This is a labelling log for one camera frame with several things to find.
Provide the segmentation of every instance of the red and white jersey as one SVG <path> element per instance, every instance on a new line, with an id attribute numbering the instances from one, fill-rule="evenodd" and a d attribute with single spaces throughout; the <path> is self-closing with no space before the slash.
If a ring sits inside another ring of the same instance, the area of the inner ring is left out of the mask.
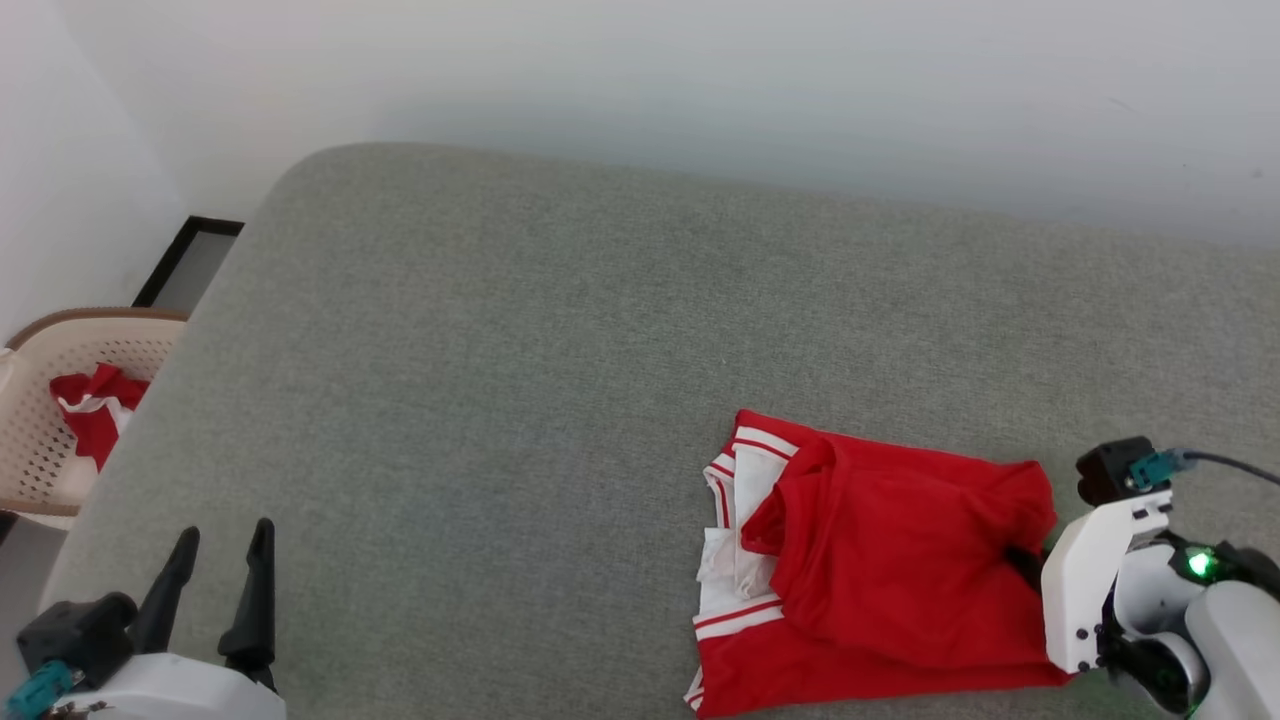
<path id="1" fill-rule="evenodd" d="M 1039 465 L 822 433 L 744 410 L 704 478 L 698 717 L 1059 685 L 1038 594 L 1005 561 L 1056 516 Z"/>

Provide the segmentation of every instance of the red clothing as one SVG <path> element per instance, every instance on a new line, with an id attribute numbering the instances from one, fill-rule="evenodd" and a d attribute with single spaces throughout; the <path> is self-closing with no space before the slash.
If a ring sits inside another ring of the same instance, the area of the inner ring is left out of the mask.
<path id="1" fill-rule="evenodd" d="M 49 392 L 59 404 L 63 420 L 76 433 L 76 455 L 92 457 L 101 471 L 150 384 L 129 379 L 106 363 L 97 364 L 93 377 L 61 375 L 49 380 Z"/>
<path id="2" fill-rule="evenodd" d="M 1044 651 L 1039 594 L 1005 560 L 1053 528 L 1037 462 L 997 465 L 741 411 L 799 450 L 741 528 L 777 556 L 776 597 L 695 619 L 699 717 L 777 705 L 1029 685 L 1068 675 Z"/>

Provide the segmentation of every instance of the white wall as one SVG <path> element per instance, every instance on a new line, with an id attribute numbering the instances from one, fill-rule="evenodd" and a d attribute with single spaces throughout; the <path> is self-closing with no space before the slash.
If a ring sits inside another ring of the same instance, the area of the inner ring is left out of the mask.
<path id="1" fill-rule="evenodd" d="M 0 3 L 0 343 L 129 305 L 186 208 L 46 0 Z"/>
<path id="2" fill-rule="evenodd" d="M 1280 245 L 1274 0 L 59 0 L 193 211 L 422 140 Z"/>

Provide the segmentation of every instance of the green led light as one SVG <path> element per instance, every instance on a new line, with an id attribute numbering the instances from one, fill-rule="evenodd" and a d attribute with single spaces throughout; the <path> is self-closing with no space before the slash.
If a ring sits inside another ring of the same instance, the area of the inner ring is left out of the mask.
<path id="1" fill-rule="evenodd" d="M 1187 566 L 1190 568 L 1192 573 L 1203 578 L 1208 574 L 1210 568 L 1213 566 L 1213 556 L 1207 550 L 1197 552 L 1187 559 Z"/>

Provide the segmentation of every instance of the gray fabric surface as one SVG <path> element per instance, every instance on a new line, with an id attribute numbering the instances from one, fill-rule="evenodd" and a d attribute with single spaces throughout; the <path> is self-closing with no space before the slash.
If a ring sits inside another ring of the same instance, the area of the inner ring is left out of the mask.
<path id="1" fill-rule="evenodd" d="M 1073 462 L 1149 434 L 1280 466 L 1280 255 L 419 145 L 273 191 L 115 451 L 52 596 L 204 546 L 174 648 L 216 659 L 253 521 L 312 719 L 689 717 L 700 478 L 741 406 Z M 1280 552 L 1207 468 L 1175 528 Z M 1152 717 L 1064 691 L 777 717 Z"/>

